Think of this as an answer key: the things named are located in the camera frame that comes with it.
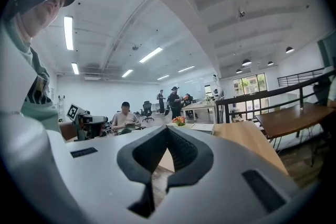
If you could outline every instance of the ceiling light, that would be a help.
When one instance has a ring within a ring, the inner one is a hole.
[[[245,66],[248,66],[250,63],[252,63],[249,59],[245,59],[244,61],[243,61],[243,67],[245,67]]]
[[[155,50],[153,50],[150,54],[148,54],[147,56],[143,57],[139,62],[146,62],[149,58],[153,57],[154,55],[156,55],[158,52],[160,52],[162,49],[159,47]]]
[[[160,78],[158,78],[158,80],[160,80],[160,79],[164,79],[164,78],[166,78],[166,77],[169,77],[169,75],[165,75],[165,76],[163,76],[163,77],[160,77]]]
[[[129,69],[126,71],[126,73],[124,75],[122,75],[122,78],[125,78],[129,73],[131,73],[133,71],[133,69]]]
[[[292,47],[287,47],[287,49],[286,49],[287,54],[291,53],[292,51],[294,51],[294,49]]]
[[[195,67],[195,66],[187,67],[187,68],[185,68],[185,69],[180,70],[179,72],[183,72],[183,71],[188,70],[188,69],[191,69],[191,68],[193,68],[193,67]]]
[[[73,63],[71,63],[71,65],[72,65],[73,72],[76,75],[79,75],[77,64],[75,62],[73,62]]]
[[[73,50],[72,43],[72,17],[64,17],[64,34],[65,34],[65,43],[68,50]]]

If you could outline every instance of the desk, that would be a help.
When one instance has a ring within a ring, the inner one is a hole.
[[[215,102],[211,101],[210,104],[207,103],[202,103],[202,104],[197,104],[197,103],[192,103],[190,105],[187,105],[183,107],[181,110],[183,111],[183,115],[186,118],[186,111],[187,110],[192,110],[194,114],[194,121],[196,121],[196,115],[195,115],[195,110],[201,110],[201,109],[213,109],[212,115],[214,119],[214,123],[216,123],[216,106]]]
[[[257,115],[257,120],[264,127],[270,139],[295,133],[316,125],[334,111],[326,106],[303,103],[279,111]]]
[[[252,121],[215,124],[215,136],[246,147],[288,175],[276,151]]]

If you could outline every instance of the ceiling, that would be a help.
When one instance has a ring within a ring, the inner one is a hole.
[[[77,62],[86,76],[120,80],[133,69],[124,80],[157,82],[188,66],[195,68],[186,72],[213,67],[230,77],[245,58],[264,69],[283,60],[286,47],[298,50],[334,30],[323,0],[183,1],[190,13],[182,0],[76,0],[34,42],[58,74],[73,74]],[[74,51],[65,44],[67,15],[74,17]],[[159,54],[139,63],[158,46]]]

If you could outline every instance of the table leg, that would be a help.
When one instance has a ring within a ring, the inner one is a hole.
[[[216,109],[215,107],[212,108],[212,117],[214,118],[214,124],[216,124],[216,110],[215,109]]]

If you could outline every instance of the railing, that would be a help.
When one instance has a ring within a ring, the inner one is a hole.
[[[320,89],[318,91],[315,91],[313,93],[307,94],[307,95],[303,95],[303,87],[315,84],[317,82],[321,82],[321,81],[328,81],[330,76],[334,76],[336,75],[336,69],[332,70],[326,74],[320,75],[316,78],[310,79],[310,80],[306,80],[304,82],[301,83],[297,83],[295,85],[291,85],[285,88],[280,88],[277,90],[272,90],[272,91],[262,91],[262,92],[257,92],[255,94],[251,94],[251,95],[242,95],[242,96],[238,96],[235,98],[230,98],[230,99],[223,99],[223,100],[218,100],[216,101],[216,113],[217,113],[217,123],[223,123],[223,113],[225,112],[225,121],[226,123],[230,122],[230,116],[232,115],[239,115],[239,114],[247,114],[247,113],[252,113],[252,112],[258,112],[258,111],[263,111],[263,110],[269,110],[269,109],[273,109],[282,105],[286,105],[286,104],[290,104],[290,103],[294,103],[297,101],[300,101],[300,106],[302,107],[303,105],[303,100],[307,97],[310,97],[318,92],[321,92],[325,89]],[[246,102],[246,101],[252,101],[252,100],[257,100],[259,99],[259,103],[260,99],[262,98],[267,98],[267,97],[272,97],[272,96],[276,96],[276,95],[280,95],[283,93],[287,93],[290,91],[294,91],[294,90],[299,90],[299,98],[285,102],[285,103],[281,103],[281,104],[276,104],[276,105],[272,105],[272,106],[268,106],[266,108],[261,108],[261,109],[254,109],[254,110],[249,110],[249,111],[240,111],[240,112],[230,112],[229,111],[229,104],[235,104],[235,103],[241,103],[241,102]]]
[[[303,81],[313,79],[323,74],[324,68],[314,69],[307,72],[297,73],[290,76],[278,78],[279,87],[288,87]]]

